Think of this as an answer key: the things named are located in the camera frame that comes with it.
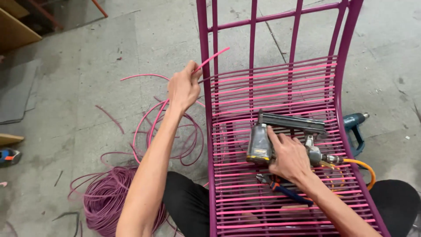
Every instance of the pneumatic nail gun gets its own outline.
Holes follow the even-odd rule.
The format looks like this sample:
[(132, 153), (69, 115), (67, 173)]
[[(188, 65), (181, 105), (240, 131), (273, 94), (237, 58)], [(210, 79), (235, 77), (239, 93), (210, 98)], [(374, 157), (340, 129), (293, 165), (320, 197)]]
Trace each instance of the pneumatic nail gun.
[(272, 143), (267, 135), (267, 125), (303, 131), (305, 137), (304, 145), (310, 159), (310, 164), (313, 166), (322, 164), (332, 167), (329, 163), (343, 162), (343, 159), (339, 156), (322, 154), (320, 149), (314, 146), (315, 137), (326, 134), (325, 123), (323, 121), (263, 113), (262, 110), (259, 111), (257, 123), (251, 129), (246, 161), (255, 164), (270, 164), (272, 159), (276, 158)]

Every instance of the hand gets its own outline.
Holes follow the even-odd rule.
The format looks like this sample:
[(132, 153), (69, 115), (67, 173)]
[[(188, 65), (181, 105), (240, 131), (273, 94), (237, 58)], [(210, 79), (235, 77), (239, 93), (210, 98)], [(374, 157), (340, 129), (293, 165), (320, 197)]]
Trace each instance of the hand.
[(168, 82), (168, 99), (170, 108), (179, 110), (184, 114), (194, 104), (200, 93), (200, 86), (197, 83), (202, 75), (202, 69), (192, 75), (198, 67), (197, 63), (190, 60), (187, 66), (179, 73), (174, 73)]
[(296, 185), (312, 174), (306, 148), (296, 137), (291, 139), (283, 133), (277, 136), (271, 126), (267, 126), (267, 134), (276, 153), (276, 160), (269, 165), (271, 173)]

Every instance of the blue pliers handle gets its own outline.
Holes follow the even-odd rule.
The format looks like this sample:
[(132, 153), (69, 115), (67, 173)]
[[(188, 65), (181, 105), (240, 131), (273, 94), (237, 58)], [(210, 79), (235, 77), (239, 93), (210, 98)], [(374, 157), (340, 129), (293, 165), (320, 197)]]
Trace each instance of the blue pliers handle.
[(286, 187), (282, 186), (280, 182), (282, 181), (280, 177), (277, 177), (275, 175), (265, 175), (263, 179), (266, 183), (269, 184), (272, 191), (275, 192), (281, 192), (285, 194), (287, 197), (291, 198), (292, 200), (296, 201), (299, 204), (304, 204), (308, 206), (312, 206), (314, 203), (313, 201), (306, 199), (304, 197), (301, 197), (297, 193), (287, 189)]

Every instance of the black pants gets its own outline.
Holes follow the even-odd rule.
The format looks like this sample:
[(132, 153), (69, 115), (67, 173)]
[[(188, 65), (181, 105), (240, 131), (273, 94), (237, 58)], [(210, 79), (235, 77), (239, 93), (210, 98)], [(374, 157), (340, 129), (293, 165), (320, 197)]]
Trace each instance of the black pants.
[[(376, 182), (370, 190), (392, 237), (406, 237), (421, 208), (418, 192), (400, 180)], [(168, 172), (165, 208), (185, 237), (209, 236), (209, 191), (189, 178)]]

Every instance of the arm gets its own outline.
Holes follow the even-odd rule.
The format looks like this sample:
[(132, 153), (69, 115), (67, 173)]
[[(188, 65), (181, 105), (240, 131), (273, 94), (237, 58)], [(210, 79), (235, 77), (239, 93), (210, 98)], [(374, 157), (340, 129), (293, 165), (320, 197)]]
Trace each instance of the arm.
[(192, 75), (197, 67), (197, 63), (190, 61), (168, 83), (170, 104), (128, 190), (117, 224), (117, 237), (152, 236), (155, 217), (164, 195), (174, 136), (182, 116), (200, 92), (197, 81), (202, 71)]
[(276, 153), (269, 171), (297, 185), (333, 223), (341, 236), (380, 236), (367, 222), (334, 194), (310, 169), (306, 148), (297, 138), (278, 136), (270, 126), (267, 132)]

